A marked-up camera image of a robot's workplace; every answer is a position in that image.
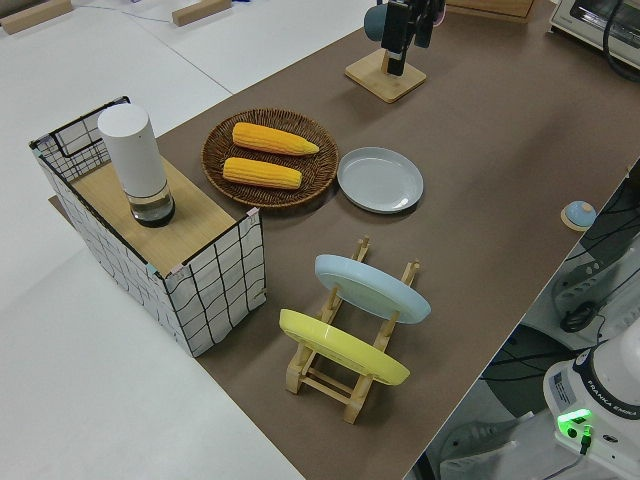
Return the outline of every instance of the glass base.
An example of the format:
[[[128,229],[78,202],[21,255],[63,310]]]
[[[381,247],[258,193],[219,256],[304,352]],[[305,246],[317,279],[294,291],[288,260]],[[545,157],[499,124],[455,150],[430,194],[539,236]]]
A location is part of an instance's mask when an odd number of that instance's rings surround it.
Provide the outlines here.
[[[165,183],[162,190],[149,197],[134,197],[127,194],[131,214],[144,227],[164,227],[176,211],[176,204]]]
[[[175,202],[171,202],[171,210],[169,211],[169,213],[167,213],[162,218],[157,218],[154,220],[145,220],[143,218],[136,217],[133,210],[131,211],[131,213],[133,214],[133,218],[135,218],[136,221],[143,227],[150,227],[150,228],[164,227],[165,225],[169,224],[169,222],[173,218],[173,214],[176,213],[176,204]]]

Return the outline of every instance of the brown table mat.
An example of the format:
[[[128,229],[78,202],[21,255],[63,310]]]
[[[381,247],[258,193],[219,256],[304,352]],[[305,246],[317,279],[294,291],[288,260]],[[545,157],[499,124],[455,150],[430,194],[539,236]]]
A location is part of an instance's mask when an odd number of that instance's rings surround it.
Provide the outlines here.
[[[638,157],[638,85],[597,52],[546,33],[552,4],[534,8],[527,25],[449,15],[429,50],[409,52],[426,83],[395,104],[344,75],[378,48],[358,31],[159,140],[236,217],[245,208],[208,184],[199,155],[219,122],[251,108],[315,119],[341,154],[396,150],[424,177],[417,208],[400,215],[363,211],[338,191],[316,209],[265,216],[267,303],[198,359],[309,479],[401,478],[579,239],[561,208],[577,199],[601,208]],[[278,312],[315,314],[326,295],[316,255],[350,255],[363,234],[368,263],[387,273],[421,260],[414,286],[433,313],[396,328],[387,351],[412,375],[398,387],[374,385],[349,425],[331,398],[285,391],[295,343]],[[378,328],[348,305],[335,325],[371,340]]]

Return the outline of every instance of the yellow corn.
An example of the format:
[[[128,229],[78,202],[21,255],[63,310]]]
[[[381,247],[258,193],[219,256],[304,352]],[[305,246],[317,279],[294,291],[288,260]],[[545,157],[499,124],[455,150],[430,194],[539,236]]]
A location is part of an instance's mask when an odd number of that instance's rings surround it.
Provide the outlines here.
[[[262,152],[296,156],[320,150],[299,135],[247,122],[238,122],[233,126],[233,143]]]
[[[300,188],[302,183],[302,172],[298,170],[240,157],[227,158],[222,177],[230,182],[287,190]]]

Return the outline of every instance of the yellow plate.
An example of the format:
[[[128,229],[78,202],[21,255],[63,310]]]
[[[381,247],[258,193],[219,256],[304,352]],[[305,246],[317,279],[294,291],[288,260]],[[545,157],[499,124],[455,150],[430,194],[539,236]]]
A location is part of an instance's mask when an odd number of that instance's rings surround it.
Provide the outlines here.
[[[296,342],[361,375],[387,385],[400,385],[409,370],[372,345],[293,310],[280,310],[280,328]]]

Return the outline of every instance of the woven basket tray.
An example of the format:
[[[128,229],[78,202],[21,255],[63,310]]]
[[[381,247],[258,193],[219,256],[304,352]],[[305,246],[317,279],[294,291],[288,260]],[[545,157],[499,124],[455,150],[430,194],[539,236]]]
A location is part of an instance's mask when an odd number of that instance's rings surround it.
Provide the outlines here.
[[[255,123],[300,135],[318,145],[320,151],[295,157],[238,147],[231,134],[237,122]],[[302,185],[297,190],[283,190],[228,182],[222,178],[222,168],[229,157],[295,168],[302,172]],[[323,127],[298,113],[271,108],[250,110],[227,118],[213,129],[202,147],[202,168],[213,186],[233,200],[267,209],[299,206],[320,195],[335,179],[338,160],[338,147]]]

